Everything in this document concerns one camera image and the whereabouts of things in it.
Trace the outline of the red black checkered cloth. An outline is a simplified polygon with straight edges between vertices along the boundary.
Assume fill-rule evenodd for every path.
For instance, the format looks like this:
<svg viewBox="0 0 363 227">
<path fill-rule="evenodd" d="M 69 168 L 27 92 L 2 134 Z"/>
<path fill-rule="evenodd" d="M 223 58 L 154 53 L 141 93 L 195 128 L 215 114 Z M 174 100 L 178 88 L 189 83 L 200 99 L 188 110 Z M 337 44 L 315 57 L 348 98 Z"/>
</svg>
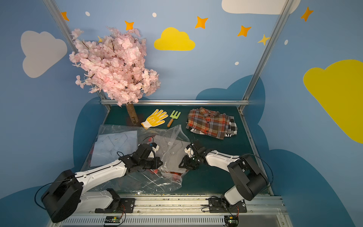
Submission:
<svg viewBox="0 0 363 227">
<path fill-rule="evenodd" d="M 168 171 L 161 171 L 159 169 L 150 170 L 151 173 L 157 174 L 157 175 L 165 175 L 165 176 L 183 176 L 182 173 L 178 172 L 168 172 Z"/>
</svg>

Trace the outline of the grey button shirt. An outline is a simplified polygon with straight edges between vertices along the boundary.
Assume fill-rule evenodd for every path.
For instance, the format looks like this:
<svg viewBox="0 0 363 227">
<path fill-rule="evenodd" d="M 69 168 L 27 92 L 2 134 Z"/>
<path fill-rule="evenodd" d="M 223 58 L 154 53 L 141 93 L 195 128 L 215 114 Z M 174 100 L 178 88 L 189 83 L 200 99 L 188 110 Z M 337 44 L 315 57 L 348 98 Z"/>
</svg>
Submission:
<svg viewBox="0 0 363 227">
<path fill-rule="evenodd" d="M 187 141 L 172 140 L 164 136 L 156 135 L 154 142 L 159 146 L 156 156 L 161 158 L 163 165 L 161 171 L 185 173 L 186 169 L 179 168 L 179 164 L 186 155 L 184 149 L 189 145 Z"/>
</svg>

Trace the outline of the clear plastic vacuum bag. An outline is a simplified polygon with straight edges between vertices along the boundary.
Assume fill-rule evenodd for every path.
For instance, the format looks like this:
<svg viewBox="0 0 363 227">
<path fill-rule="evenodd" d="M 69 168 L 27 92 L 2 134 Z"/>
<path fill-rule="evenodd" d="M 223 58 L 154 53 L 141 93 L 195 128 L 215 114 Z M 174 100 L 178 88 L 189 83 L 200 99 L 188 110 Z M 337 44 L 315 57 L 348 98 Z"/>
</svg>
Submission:
<svg viewBox="0 0 363 227">
<path fill-rule="evenodd" d="M 150 144 L 154 142 L 154 137 L 156 135 L 171 138 L 172 140 L 187 141 L 190 143 L 190 140 L 183 133 L 181 125 L 176 125 L 169 129 L 149 128 L 146 130 L 143 127 L 104 124 L 100 126 L 98 136 L 126 131 L 137 131 L 138 145 L 141 143 Z M 88 163 L 82 167 L 82 171 L 100 167 L 90 166 L 93 149 L 94 146 L 90 151 Z M 124 155 L 121 155 L 121 152 L 117 152 L 117 154 L 119 157 Z M 170 194 L 182 187 L 183 176 L 157 175 L 151 173 L 149 170 L 141 170 L 140 172 L 131 173 L 122 178 L 116 178 L 105 182 L 91 189 L 91 191 L 100 192 L 106 190 L 107 188 L 112 188 L 119 194 Z"/>
</svg>

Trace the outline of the red plaid shirt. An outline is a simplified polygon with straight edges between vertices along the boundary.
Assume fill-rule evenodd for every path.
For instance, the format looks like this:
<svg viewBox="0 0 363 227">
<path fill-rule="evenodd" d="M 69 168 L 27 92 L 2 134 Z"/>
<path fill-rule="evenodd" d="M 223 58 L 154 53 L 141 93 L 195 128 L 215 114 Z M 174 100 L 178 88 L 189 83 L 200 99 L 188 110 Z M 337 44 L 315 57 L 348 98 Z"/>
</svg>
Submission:
<svg viewBox="0 0 363 227">
<path fill-rule="evenodd" d="M 195 129 L 204 135 L 223 140 L 228 130 L 230 116 L 200 107 L 188 113 L 187 129 Z"/>
</svg>

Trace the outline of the black white checkered shirt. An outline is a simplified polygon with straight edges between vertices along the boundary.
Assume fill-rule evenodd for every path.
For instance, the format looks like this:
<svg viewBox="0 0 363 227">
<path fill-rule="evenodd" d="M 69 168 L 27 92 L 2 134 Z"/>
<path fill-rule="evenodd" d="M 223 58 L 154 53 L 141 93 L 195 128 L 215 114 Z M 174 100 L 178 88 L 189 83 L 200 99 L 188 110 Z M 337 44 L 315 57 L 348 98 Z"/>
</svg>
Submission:
<svg viewBox="0 0 363 227">
<path fill-rule="evenodd" d="M 236 136 L 238 128 L 237 128 L 235 119 L 233 116 L 227 116 L 227 118 L 228 118 L 228 124 L 227 124 L 227 130 L 225 133 L 225 137 Z M 203 133 L 202 131 L 199 131 L 199 130 L 194 129 L 189 126 L 186 126 L 186 129 L 190 130 L 190 132 L 192 132 L 194 134 L 205 135 L 205 133 Z"/>
</svg>

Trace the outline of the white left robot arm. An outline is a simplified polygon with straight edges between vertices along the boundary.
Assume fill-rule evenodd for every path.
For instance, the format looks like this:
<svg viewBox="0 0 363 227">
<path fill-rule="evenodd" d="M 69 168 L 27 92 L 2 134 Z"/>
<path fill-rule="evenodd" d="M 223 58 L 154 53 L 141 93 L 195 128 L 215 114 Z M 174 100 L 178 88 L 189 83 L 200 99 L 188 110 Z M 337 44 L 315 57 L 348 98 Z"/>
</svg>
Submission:
<svg viewBox="0 0 363 227">
<path fill-rule="evenodd" d="M 123 208 L 121 198 L 113 189 L 91 192 L 91 189 L 110 180 L 121 178 L 141 170 L 155 170 L 163 165 L 156 156 L 156 143 L 140 144 L 131 154 L 88 171 L 73 173 L 63 171 L 41 196 L 50 219 L 59 223 L 73 213 L 93 211 L 95 213 L 116 213 Z"/>
</svg>

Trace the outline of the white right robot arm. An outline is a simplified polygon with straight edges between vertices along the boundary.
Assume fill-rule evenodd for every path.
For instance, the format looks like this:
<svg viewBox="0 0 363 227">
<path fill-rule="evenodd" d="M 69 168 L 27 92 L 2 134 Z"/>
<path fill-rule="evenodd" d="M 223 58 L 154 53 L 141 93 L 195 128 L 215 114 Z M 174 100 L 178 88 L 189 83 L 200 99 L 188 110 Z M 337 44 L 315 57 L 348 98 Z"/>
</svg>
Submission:
<svg viewBox="0 0 363 227">
<path fill-rule="evenodd" d="M 200 164 L 217 167 L 227 171 L 234 186 L 222 195 L 225 206 L 233 206 L 247 200 L 251 201 L 256 195 L 270 186 L 268 177 L 254 161 L 252 154 L 232 156 L 203 147 L 199 141 L 189 144 L 179 164 L 179 168 L 196 170 Z"/>
</svg>

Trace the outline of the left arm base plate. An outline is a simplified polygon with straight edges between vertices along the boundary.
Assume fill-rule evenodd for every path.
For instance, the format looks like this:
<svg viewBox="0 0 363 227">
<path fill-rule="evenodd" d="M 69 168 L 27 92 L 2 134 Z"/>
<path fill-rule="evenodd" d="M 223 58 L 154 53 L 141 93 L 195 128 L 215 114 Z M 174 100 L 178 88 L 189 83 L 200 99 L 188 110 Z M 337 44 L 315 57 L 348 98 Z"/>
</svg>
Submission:
<svg viewBox="0 0 363 227">
<path fill-rule="evenodd" d="M 134 198 L 115 199 L 104 209 L 95 209 L 95 213 L 133 213 L 135 206 Z"/>
</svg>

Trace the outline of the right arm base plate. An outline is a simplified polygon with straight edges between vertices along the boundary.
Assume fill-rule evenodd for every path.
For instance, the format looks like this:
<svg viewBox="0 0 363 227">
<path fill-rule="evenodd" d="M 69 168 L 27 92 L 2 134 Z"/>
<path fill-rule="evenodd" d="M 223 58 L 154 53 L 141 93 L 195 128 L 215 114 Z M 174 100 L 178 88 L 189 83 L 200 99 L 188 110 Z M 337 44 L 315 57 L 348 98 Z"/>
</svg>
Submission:
<svg viewBox="0 0 363 227">
<path fill-rule="evenodd" d="M 231 205 L 226 199 L 212 196 L 208 198 L 208 208 L 210 213 L 246 213 L 247 207 L 245 200 L 239 201 L 235 205 Z"/>
</svg>

